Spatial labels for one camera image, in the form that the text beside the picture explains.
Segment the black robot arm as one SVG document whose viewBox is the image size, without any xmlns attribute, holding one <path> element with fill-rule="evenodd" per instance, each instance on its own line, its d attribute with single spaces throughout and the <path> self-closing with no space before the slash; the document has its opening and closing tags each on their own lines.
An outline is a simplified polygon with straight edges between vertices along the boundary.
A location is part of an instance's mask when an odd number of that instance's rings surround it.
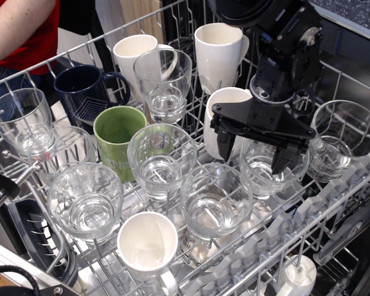
<svg viewBox="0 0 370 296">
<path fill-rule="evenodd" d="M 242 136 L 276 148 L 271 169 L 284 171 L 308 150 L 315 130 L 301 118 L 315 107 L 313 83 L 320 77 L 321 16 L 308 1 L 210 1 L 223 23 L 258 35 L 259 60 L 250 80 L 252 97 L 213 105 L 211 127 L 218 151 L 228 159 Z"/>
</svg>

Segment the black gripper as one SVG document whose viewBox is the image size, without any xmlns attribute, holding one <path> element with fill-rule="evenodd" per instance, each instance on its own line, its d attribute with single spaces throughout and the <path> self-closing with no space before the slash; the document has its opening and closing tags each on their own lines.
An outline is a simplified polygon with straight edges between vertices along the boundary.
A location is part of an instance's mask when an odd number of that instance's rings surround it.
<svg viewBox="0 0 370 296">
<path fill-rule="evenodd" d="M 252 96 L 238 103 L 212 106 L 210 127 L 217 134 L 219 155 L 227 161 L 237 136 L 277 147 L 271 164 L 272 174 L 282 173 L 308 147 L 316 131 L 292 116 L 283 105 L 262 104 Z"/>
</svg>

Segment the person forearm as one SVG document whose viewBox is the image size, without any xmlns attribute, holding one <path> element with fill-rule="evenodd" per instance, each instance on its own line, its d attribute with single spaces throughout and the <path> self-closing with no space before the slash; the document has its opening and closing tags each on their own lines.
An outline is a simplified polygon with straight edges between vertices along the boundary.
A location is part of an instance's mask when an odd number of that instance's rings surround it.
<svg viewBox="0 0 370 296">
<path fill-rule="evenodd" d="M 5 1 L 0 6 L 0 61 L 24 44 L 55 6 L 55 1 Z"/>
</svg>

